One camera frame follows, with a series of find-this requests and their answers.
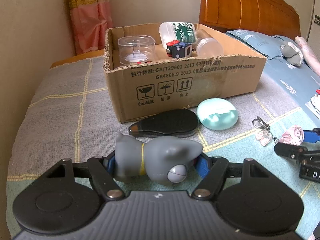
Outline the black fidget cube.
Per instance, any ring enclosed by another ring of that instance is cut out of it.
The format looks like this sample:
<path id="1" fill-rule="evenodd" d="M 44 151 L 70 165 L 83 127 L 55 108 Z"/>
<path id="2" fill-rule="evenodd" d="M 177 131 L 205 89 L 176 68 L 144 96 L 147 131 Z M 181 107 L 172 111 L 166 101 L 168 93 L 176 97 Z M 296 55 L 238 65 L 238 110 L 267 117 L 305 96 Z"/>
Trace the black fidget cube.
<path id="1" fill-rule="evenodd" d="M 191 57 L 193 51 L 193 44 L 189 42 L 181 42 L 173 40 L 166 43 L 166 52 L 169 57 L 176 59 Z"/>

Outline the white bottle green label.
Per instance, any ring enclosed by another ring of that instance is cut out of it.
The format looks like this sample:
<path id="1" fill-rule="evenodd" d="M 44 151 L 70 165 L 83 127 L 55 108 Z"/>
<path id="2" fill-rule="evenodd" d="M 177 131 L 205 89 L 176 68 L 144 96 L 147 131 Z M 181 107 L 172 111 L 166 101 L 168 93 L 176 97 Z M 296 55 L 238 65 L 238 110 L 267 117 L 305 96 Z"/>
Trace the white bottle green label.
<path id="1" fill-rule="evenodd" d="M 164 49 L 173 40 L 195 43 L 195 26 L 189 22 L 163 22 L 159 26 L 159 35 Z"/>

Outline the blue floral bed sheet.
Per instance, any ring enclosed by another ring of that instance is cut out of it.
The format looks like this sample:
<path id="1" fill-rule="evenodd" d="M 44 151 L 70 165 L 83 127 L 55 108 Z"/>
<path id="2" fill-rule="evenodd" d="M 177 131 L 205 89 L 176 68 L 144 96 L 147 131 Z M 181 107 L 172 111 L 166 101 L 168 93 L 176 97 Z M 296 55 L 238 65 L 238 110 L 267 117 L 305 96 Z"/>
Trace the blue floral bed sheet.
<path id="1" fill-rule="evenodd" d="M 295 41 L 281 35 L 273 36 L 282 44 Z M 286 59 L 268 59 L 263 72 L 272 78 L 283 90 L 290 94 L 303 111 L 310 117 L 316 127 L 319 127 L 319 119 L 308 109 L 306 103 L 319 89 L 319 76 L 303 61 L 300 67 L 289 64 Z"/>

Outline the mint green oval case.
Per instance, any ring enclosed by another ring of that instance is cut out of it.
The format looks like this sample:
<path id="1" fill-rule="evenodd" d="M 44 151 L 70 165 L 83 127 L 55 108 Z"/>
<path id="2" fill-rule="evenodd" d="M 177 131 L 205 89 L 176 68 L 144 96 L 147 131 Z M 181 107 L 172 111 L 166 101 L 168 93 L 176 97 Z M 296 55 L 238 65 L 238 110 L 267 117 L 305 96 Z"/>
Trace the mint green oval case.
<path id="1" fill-rule="evenodd" d="M 221 98 L 202 101 L 198 105 L 196 113 L 204 127 L 215 131 L 233 127 L 239 118 L 239 113 L 233 104 Z"/>

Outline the orange wooden headboard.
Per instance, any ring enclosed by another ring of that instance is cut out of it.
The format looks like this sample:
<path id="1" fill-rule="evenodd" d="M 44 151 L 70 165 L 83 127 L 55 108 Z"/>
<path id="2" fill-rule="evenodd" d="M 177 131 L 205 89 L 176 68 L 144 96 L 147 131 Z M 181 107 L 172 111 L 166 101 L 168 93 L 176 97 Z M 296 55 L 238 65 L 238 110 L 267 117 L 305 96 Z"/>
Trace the orange wooden headboard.
<path id="1" fill-rule="evenodd" d="M 284 0 L 201 0 L 199 22 L 219 30 L 246 29 L 294 39 L 299 15 Z"/>

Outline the clear square plastic container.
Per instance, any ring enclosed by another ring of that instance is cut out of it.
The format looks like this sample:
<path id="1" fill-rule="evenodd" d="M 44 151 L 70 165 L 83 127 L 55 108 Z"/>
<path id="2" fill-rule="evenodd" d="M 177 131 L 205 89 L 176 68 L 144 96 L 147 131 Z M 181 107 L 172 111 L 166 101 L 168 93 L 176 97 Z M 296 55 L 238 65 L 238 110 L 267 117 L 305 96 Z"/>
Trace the clear square plastic container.
<path id="1" fill-rule="evenodd" d="M 118 39 L 121 64 L 144 63 L 155 59 L 156 41 L 148 35 L 125 36 Z"/>

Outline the clear plastic jar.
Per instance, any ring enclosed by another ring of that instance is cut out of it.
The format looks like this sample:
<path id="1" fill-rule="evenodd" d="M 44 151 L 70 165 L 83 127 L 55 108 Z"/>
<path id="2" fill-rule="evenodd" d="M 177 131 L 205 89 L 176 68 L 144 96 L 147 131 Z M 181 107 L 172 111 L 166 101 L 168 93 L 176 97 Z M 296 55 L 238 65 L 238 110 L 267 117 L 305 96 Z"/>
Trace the clear plastic jar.
<path id="1" fill-rule="evenodd" d="M 223 47 L 205 30 L 197 30 L 196 33 L 195 51 L 198 57 L 211 58 L 223 55 Z"/>

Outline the brown cardboard box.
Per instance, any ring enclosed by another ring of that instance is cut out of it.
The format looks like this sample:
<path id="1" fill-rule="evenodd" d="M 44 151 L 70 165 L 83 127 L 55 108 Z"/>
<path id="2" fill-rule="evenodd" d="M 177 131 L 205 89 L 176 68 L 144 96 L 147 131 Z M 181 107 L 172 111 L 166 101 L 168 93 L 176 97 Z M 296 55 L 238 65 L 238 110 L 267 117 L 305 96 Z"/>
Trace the brown cardboard box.
<path id="1" fill-rule="evenodd" d="M 159 24 L 110 28 L 105 33 L 104 72 L 113 110 L 119 122 L 137 120 L 164 111 L 195 107 L 209 98 L 228 98 L 256 90 L 266 57 L 237 39 L 202 24 L 223 47 L 211 58 L 168 57 Z M 118 40 L 148 35 L 156 41 L 156 58 L 147 63 L 122 65 Z"/>

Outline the blue floral pillow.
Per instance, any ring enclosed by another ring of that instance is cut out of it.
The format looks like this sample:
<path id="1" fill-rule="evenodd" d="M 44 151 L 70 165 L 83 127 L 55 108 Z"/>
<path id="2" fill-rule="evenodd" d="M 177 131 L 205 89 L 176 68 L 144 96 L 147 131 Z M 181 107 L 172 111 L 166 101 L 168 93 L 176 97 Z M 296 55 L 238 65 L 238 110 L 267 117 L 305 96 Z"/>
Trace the blue floral pillow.
<path id="1" fill-rule="evenodd" d="M 282 43 L 272 36 L 243 29 L 227 31 L 226 35 L 238 39 L 270 60 L 283 58 L 280 49 Z"/>

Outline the black stapler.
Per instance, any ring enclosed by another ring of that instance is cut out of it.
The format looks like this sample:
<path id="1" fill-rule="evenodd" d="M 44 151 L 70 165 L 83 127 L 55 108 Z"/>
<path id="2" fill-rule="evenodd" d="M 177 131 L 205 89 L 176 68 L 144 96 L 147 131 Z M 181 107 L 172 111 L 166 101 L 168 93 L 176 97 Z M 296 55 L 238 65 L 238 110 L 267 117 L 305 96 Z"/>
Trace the black stapler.
<path id="1" fill-rule="evenodd" d="M 129 135 L 134 137 L 175 136 L 190 137 L 199 125 L 197 115 L 188 109 L 174 109 L 149 116 L 129 127 Z"/>

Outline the pink round keychain charm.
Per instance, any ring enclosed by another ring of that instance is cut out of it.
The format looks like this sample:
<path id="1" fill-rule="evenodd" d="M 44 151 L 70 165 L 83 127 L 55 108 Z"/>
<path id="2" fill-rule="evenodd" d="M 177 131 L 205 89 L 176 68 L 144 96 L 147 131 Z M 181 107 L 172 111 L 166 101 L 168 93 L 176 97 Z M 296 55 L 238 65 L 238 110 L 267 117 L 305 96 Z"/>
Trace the pink round keychain charm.
<path id="1" fill-rule="evenodd" d="M 304 141 L 304 131 L 300 126 L 289 127 L 279 139 L 279 142 L 299 146 Z"/>

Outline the grey cat figurine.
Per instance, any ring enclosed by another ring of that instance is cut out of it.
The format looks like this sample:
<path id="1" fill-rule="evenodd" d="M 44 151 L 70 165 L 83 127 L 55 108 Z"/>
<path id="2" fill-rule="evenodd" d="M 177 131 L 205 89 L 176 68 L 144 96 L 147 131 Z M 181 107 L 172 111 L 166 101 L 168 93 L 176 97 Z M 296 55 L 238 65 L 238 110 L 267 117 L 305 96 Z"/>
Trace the grey cat figurine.
<path id="1" fill-rule="evenodd" d="M 162 185 L 178 184 L 187 177 L 194 160 L 202 153 L 199 142 L 173 136 L 142 142 L 131 135 L 116 135 L 114 177 L 129 182 L 148 176 Z"/>

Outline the pink rolled blanket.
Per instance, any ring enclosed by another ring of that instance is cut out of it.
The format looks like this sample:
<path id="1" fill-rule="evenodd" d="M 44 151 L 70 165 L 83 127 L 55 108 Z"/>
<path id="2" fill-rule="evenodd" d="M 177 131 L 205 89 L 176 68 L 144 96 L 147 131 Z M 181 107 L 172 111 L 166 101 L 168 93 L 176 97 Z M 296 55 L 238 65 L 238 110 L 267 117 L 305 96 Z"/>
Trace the pink rolled blanket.
<path id="1" fill-rule="evenodd" d="M 303 37 L 296 36 L 295 42 L 300 47 L 308 66 L 320 76 L 320 62 Z"/>

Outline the grey plush toy on bed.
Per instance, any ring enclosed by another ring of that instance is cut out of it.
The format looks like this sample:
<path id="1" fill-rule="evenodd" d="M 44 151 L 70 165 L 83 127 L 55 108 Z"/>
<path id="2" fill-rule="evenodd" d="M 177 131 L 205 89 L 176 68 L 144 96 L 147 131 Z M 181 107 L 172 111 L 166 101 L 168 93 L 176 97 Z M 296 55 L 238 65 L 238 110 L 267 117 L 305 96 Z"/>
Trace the grey plush toy on bed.
<path id="1" fill-rule="evenodd" d="M 303 53 L 292 42 L 283 42 L 280 46 L 281 53 L 286 61 L 295 66 L 300 67 L 303 63 Z"/>

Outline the grey checked blanket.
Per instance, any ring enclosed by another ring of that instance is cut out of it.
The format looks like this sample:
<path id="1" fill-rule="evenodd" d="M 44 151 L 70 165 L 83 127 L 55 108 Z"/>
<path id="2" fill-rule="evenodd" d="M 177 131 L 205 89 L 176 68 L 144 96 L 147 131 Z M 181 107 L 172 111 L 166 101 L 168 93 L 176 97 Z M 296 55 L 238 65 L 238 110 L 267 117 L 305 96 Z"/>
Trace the grey checked blanket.
<path id="1" fill-rule="evenodd" d="M 279 85 L 263 74 L 254 93 L 231 98 L 239 112 L 234 127 L 211 131 L 201 126 L 192 139 L 203 145 L 208 156 L 222 156 L 235 163 L 254 158 L 281 178 L 304 203 L 297 232 L 303 238 L 318 237 L 319 184 L 299 178 L 296 162 L 277 156 L 273 143 L 262 146 L 252 126 L 252 120 L 259 116 L 276 137 L 292 125 L 315 128 L 293 99 L 296 94 L 290 83 Z M 12 204 L 23 189 L 62 158 L 84 162 L 96 155 L 108 155 L 114 149 L 116 134 L 127 134 L 128 127 L 114 114 L 102 57 L 49 70 L 27 109 L 9 161 L 6 219 L 11 236 L 20 230 Z"/>

